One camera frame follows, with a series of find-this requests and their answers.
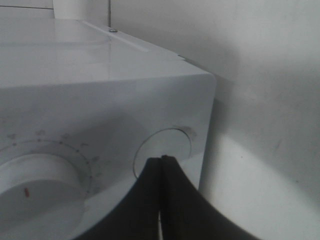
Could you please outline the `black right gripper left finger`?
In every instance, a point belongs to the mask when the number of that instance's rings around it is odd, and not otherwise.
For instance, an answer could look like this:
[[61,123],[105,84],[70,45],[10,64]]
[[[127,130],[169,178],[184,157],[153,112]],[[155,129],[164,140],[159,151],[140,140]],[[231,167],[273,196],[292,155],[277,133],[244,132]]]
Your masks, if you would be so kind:
[[80,240],[158,240],[160,158],[149,158],[133,187],[120,203]]

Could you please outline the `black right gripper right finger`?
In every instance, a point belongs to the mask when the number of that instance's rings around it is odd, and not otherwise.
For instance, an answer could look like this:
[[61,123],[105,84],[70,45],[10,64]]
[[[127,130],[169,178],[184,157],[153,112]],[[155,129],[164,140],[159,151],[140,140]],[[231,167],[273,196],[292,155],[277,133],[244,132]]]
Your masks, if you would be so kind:
[[165,240],[254,240],[217,211],[193,186],[178,161],[163,155],[160,221]]

